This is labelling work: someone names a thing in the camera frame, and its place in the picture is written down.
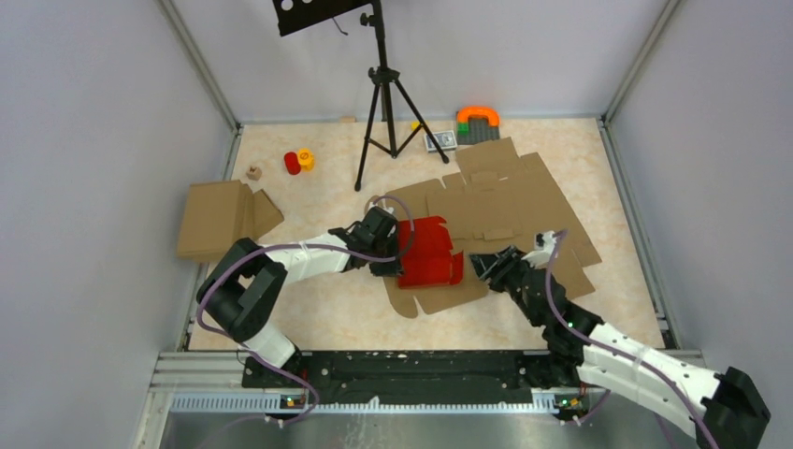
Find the flattened cardboard box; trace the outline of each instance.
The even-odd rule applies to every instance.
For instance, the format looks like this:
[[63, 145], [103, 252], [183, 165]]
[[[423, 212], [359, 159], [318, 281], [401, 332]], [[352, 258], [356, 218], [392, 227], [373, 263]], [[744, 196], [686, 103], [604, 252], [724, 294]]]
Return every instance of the flattened cardboard box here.
[[220, 260], [235, 241], [258, 239], [283, 221], [264, 191], [241, 181], [193, 184], [181, 220], [177, 257]]
[[[446, 219], [453, 253], [495, 253], [509, 245], [522, 251], [534, 248], [534, 236], [567, 228], [569, 236], [555, 264], [554, 275], [569, 298], [595, 291], [582, 267], [600, 262], [583, 225], [536, 153], [518, 157], [510, 138], [491, 140], [456, 154], [460, 172], [440, 180], [419, 182], [388, 192], [406, 203], [414, 218], [439, 215]], [[394, 202], [399, 220], [405, 213]], [[487, 295], [470, 260], [464, 258], [463, 282], [453, 286], [400, 289], [395, 279], [383, 278], [394, 310], [418, 316], [418, 305], [431, 314]]]

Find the beige floor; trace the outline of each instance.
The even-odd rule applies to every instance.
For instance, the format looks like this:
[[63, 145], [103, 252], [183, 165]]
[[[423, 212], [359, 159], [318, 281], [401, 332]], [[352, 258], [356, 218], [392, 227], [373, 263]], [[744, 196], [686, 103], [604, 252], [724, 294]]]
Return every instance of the beige floor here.
[[[435, 131], [453, 122], [431, 122]], [[404, 139], [409, 123], [397, 123]], [[362, 216], [372, 195], [456, 172], [427, 154], [415, 139], [398, 159], [370, 147], [364, 188], [353, 190], [365, 123], [313, 123], [246, 126], [233, 178], [245, 180], [250, 165], [265, 173], [249, 182], [264, 188], [283, 211], [284, 223], [259, 242], [307, 239], [328, 228], [349, 225]], [[603, 259], [585, 268], [597, 291], [576, 301], [600, 314], [631, 337], [655, 347], [662, 340], [639, 260], [614, 186], [595, 120], [504, 120], [501, 135], [512, 137], [520, 154], [539, 152], [570, 204], [581, 218]], [[385, 140], [376, 123], [373, 137]], [[310, 148], [316, 168], [290, 176], [285, 152]], [[544, 348], [541, 330], [533, 328], [502, 294], [433, 315], [403, 318], [391, 309], [382, 281], [368, 269], [326, 274], [289, 285], [271, 317], [302, 349], [535, 349]], [[191, 349], [234, 349], [221, 336], [196, 329]]]

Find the yellow cup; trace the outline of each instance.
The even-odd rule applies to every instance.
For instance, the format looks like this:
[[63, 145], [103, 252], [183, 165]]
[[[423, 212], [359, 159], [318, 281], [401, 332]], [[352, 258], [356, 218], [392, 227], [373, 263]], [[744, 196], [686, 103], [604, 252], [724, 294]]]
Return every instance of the yellow cup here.
[[300, 168], [306, 171], [312, 171], [314, 169], [314, 155], [308, 148], [301, 148], [299, 152], [297, 152], [297, 162], [300, 164]]

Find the small wooden block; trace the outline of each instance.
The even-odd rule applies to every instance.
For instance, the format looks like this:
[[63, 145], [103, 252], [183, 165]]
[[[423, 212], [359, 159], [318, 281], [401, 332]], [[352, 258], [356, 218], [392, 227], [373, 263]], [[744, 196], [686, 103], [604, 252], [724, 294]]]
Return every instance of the small wooden block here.
[[249, 180], [259, 181], [259, 178], [262, 177], [262, 169], [256, 166], [250, 166], [248, 167], [248, 171], [245, 172], [245, 176], [247, 176]]

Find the white wall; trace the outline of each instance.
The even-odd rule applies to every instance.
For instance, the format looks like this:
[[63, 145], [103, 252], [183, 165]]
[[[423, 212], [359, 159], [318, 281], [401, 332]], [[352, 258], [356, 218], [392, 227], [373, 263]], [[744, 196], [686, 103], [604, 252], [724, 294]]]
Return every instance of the white wall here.
[[690, 346], [793, 440], [793, 3], [687, 2], [614, 125]]
[[228, 131], [153, 1], [0, 2], [0, 98], [0, 447], [127, 447]]
[[[361, 7], [280, 37], [270, 0], [177, 0], [242, 121], [368, 114], [377, 64]], [[665, 0], [383, 0], [389, 65], [428, 117], [485, 104], [510, 116], [598, 115]], [[396, 115], [410, 111], [400, 99]]]

